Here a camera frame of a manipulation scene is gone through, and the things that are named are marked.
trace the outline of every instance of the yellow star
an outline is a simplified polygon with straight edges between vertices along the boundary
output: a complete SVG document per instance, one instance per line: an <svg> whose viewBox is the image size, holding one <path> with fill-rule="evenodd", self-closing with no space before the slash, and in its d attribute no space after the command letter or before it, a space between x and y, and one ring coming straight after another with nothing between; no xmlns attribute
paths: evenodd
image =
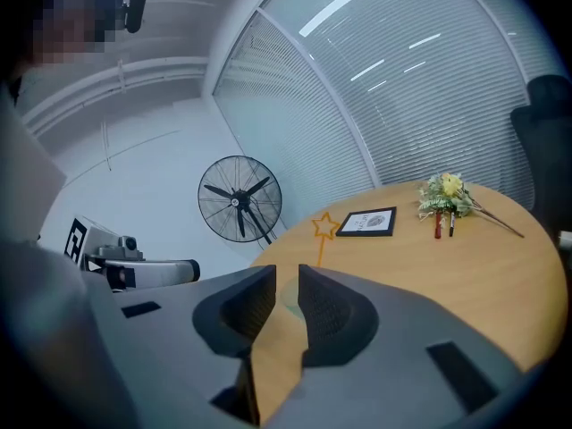
<svg viewBox="0 0 572 429"><path fill-rule="evenodd" d="M332 221L330 214L327 212L324 213L322 219L313 219L312 223L315 226L315 237L326 237L330 240L333 240L333 233L340 227L340 223Z"/></svg>

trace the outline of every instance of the round wooden table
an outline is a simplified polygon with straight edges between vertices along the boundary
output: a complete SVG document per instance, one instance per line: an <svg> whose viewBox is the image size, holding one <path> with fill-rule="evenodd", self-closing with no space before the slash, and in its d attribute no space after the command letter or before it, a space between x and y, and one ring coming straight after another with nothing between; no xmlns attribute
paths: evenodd
<svg viewBox="0 0 572 429"><path fill-rule="evenodd" d="M420 185L392 185L331 205L286 231L253 264L277 266L276 306L252 349L262 423L300 379L307 335L296 303L298 265L317 265L320 258L321 267L439 302L503 349L523 371L558 346L568 294L558 252L542 226L510 198L470 185L484 208L525 237L484 215L470 214L457 220L453 237L447 225L437 240L435 220L421 223L417 216ZM321 220L325 213L331 223L342 223L350 212L387 206L397 207L392 237L316 237L312 220ZM327 224L318 225L327 230Z"/></svg>

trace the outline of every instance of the picture frame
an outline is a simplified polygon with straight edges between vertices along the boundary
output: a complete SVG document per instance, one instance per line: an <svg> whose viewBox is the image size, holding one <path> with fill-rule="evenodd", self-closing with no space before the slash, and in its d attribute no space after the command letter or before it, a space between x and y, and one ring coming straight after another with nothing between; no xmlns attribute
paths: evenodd
<svg viewBox="0 0 572 429"><path fill-rule="evenodd" d="M336 232L336 236L390 237L393 235L396 215L396 206L349 213Z"/></svg>

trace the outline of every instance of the black office chair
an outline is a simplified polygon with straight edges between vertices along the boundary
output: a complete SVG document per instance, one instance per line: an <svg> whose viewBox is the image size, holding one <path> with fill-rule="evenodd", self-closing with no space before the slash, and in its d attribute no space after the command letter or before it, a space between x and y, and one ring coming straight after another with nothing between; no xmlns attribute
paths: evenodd
<svg viewBox="0 0 572 429"><path fill-rule="evenodd" d="M532 214L556 239L572 231L572 84L546 75L528 83L530 106L510 114L534 179Z"/></svg>

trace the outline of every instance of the yellow flower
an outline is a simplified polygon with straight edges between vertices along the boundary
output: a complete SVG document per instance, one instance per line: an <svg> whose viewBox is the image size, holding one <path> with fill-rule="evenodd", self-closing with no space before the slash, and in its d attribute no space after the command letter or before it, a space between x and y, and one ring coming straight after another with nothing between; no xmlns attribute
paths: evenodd
<svg viewBox="0 0 572 429"><path fill-rule="evenodd" d="M443 179L443 192L446 196L454 196L463 187L463 181L458 176L444 173L441 177Z"/></svg>

